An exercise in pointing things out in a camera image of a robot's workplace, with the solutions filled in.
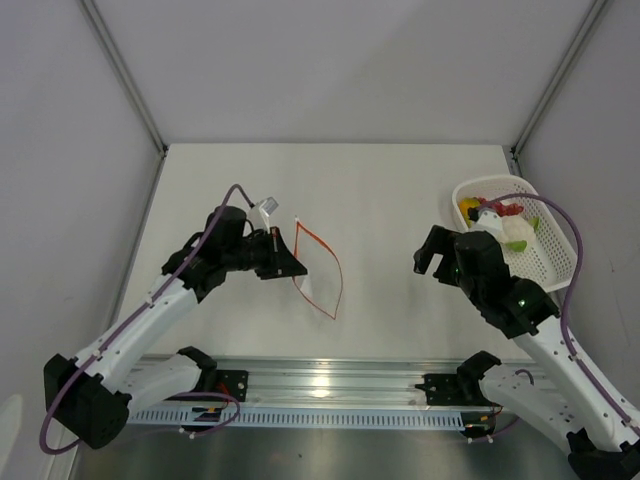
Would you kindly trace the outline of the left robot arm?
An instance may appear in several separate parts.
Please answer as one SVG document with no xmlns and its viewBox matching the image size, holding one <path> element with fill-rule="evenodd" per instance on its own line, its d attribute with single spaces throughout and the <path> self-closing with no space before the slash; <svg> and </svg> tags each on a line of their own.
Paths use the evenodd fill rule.
<svg viewBox="0 0 640 480">
<path fill-rule="evenodd" d="M 261 280 L 293 278 L 306 267 L 287 248 L 270 217 L 267 198 L 244 211 L 219 206 L 162 266 L 146 299 L 75 356 L 45 364 L 45 420 L 58 421 L 78 442 L 100 449 L 138 412 L 169 399 L 215 398 L 237 404 L 222 390 L 217 362 L 188 346 L 150 368 L 137 370 L 143 354 L 194 310 L 229 273 L 252 271 Z"/>
</svg>

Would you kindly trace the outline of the red grape bunch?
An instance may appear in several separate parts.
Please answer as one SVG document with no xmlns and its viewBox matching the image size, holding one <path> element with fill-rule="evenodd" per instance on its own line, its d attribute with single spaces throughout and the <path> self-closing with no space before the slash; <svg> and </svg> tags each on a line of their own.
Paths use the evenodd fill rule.
<svg viewBox="0 0 640 480">
<path fill-rule="evenodd" d="M 524 212 L 524 207 L 518 203 L 489 202 L 484 197 L 477 197 L 477 200 L 480 208 L 493 210 L 499 217 L 518 216 Z"/>
</svg>

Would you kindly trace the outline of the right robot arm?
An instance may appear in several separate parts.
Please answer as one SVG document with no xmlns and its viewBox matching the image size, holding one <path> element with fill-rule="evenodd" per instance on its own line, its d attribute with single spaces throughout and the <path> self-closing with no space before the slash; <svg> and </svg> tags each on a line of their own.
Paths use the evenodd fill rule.
<svg viewBox="0 0 640 480">
<path fill-rule="evenodd" d="M 435 255 L 442 284 L 459 288 L 481 317 L 541 367 L 559 392 L 544 393 L 496 356 L 480 351 L 456 370 L 454 395 L 470 405 L 502 406 L 551 440 L 581 479 L 632 479 L 639 473 L 639 411 L 608 381 L 544 289 L 511 274 L 486 232 L 431 228 L 414 254 L 425 274 Z"/>
</svg>

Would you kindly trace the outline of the clear orange zip bag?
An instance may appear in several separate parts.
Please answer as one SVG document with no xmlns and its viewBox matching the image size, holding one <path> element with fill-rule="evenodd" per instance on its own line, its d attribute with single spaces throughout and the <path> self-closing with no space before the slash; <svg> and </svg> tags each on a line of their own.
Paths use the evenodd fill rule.
<svg viewBox="0 0 640 480">
<path fill-rule="evenodd" d="M 293 279 L 313 315 L 332 321 L 338 318 L 344 293 L 344 276 L 338 256 L 316 232 L 295 218 L 294 257 L 303 263 L 307 273 Z"/>
</svg>

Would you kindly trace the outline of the yellow green mango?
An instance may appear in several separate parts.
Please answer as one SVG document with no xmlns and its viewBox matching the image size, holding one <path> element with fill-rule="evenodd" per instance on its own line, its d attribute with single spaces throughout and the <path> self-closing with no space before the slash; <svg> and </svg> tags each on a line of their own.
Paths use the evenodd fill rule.
<svg viewBox="0 0 640 480">
<path fill-rule="evenodd" d="M 472 220 L 469 216 L 469 210 L 475 209 L 482 204 L 482 201 L 477 197 L 465 197 L 458 202 L 459 211 L 465 221 L 467 227 L 472 225 Z"/>
</svg>

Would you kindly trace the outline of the white cauliflower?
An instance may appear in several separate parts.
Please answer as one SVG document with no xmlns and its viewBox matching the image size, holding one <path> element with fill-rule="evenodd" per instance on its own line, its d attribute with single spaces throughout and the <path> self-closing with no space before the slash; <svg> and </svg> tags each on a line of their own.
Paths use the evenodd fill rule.
<svg viewBox="0 0 640 480">
<path fill-rule="evenodd" d="M 503 232 L 498 235 L 498 241 L 507 249 L 516 253 L 523 253 L 535 242 L 536 230 L 523 217 L 503 217 L 502 224 Z"/>
</svg>

